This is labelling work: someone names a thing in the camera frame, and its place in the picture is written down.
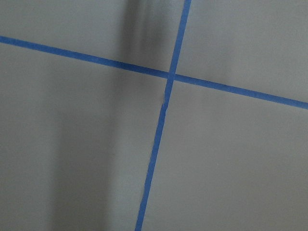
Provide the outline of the blue tape strip crosswise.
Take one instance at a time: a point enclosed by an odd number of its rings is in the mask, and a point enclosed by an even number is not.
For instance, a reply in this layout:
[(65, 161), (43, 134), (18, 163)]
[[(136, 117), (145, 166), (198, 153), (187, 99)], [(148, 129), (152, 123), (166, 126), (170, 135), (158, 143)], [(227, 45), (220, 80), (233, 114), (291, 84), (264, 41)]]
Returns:
[[(17, 47), (22, 47), (30, 50), (36, 50), (40, 52), (45, 52), (45, 53), (50, 53), (54, 55), (59, 55), (67, 58), (72, 58), (72, 59), (77, 59), (77, 60), (82, 60), (85, 62), (90, 62), (90, 63), (95, 63), (95, 64), (100, 64), (100, 65), (105, 65), (105, 66), (110, 66), (118, 69), (123, 69), (123, 70), (128, 70), (132, 72), (137, 72), (141, 74), (146, 74), (154, 77), (160, 77), (160, 78), (167, 78), (168, 77), (168, 72), (161, 71), (161, 70), (156, 70), (144, 66), (139, 66), (139, 65), (134, 65), (134, 64), (128, 64), (124, 62), (119, 62), (115, 60), (110, 60), (106, 58), (101, 58), (93, 55), (88, 55), (84, 53), (79, 53), (75, 51), (69, 51), (65, 49), (60, 49), (56, 47), (51, 47), (47, 45), (42, 45), (38, 43), (33, 43), (29, 41), (24, 41), (20, 39), (15, 39), (15, 38), (9, 38), (5, 36), (0, 37), (0, 42), (3, 44), (8, 44), (8, 45), (13, 45)], [(193, 77), (188, 77), (188, 76), (183, 76), (183, 75), (175, 75), (175, 80), (182, 82), (182, 83), (187, 83), (187, 84), (193, 84), (197, 86), (202, 86), (206, 88), (211, 88), (215, 90), (220, 90), (220, 91), (225, 91), (229, 93), (234, 93), (242, 96), (247, 96), (247, 97), (252, 97), (252, 98), (257, 98), (269, 102), (274, 102), (274, 103), (280, 103), (288, 106), (293, 106), (297, 108), (302, 108), (306, 109), (308, 108), (308, 103), (303, 102), (303, 101), (298, 101), (290, 98), (285, 98), (281, 96), (275, 96), (272, 94), (267, 94), (267, 93), (262, 93), (258, 91), (253, 91), (253, 90), (248, 90), (248, 89), (243, 89), (239, 87), (234, 87), (234, 86), (229, 86), (229, 85), (224, 85), (212, 81), (207, 81), (207, 80), (202, 80), (198, 78), (193, 78)]]

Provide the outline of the blue tape strip lengthwise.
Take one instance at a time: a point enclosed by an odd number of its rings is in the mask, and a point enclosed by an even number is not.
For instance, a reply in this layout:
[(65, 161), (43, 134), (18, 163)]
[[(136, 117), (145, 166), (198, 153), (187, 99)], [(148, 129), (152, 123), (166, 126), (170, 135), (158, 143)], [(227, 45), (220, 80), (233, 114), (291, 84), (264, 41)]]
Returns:
[(137, 220), (135, 224), (134, 230), (136, 231), (142, 230), (142, 225), (143, 225), (147, 202), (148, 202), (148, 198), (150, 194), (151, 184), (152, 184), (153, 175), (154, 175), (154, 169), (155, 169), (157, 155), (158, 155), (162, 133), (164, 129), (169, 100), (170, 100), (170, 96), (172, 93), (175, 74), (176, 74), (176, 70), (177, 70), (177, 66), (179, 62), (180, 51), (181, 51), (182, 41), (183, 41), (183, 37), (185, 33), (185, 28), (187, 25), (187, 19), (189, 15), (190, 6), (191, 6), (191, 1), (185, 0), (183, 4), (182, 13), (181, 13), (181, 18), (180, 18), (178, 33), (177, 33), (177, 37), (175, 41), (173, 54), (172, 54), (172, 59), (170, 63), (170, 68), (169, 68), (169, 72), (167, 75), (167, 82), (166, 82), (165, 91), (164, 91), (164, 100), (163, 100), (163, 103), (160, 109), (159, 119), (158, 119), (156, 131), (155, 131), (154, 143), (153, 143), (153, 148), (152, 148), (149, 165), (147, 169), (147, 174), (145, 178), (143, 195), (142, 195), (142, 199), (140, 202), (138, 216), (137, 216)]

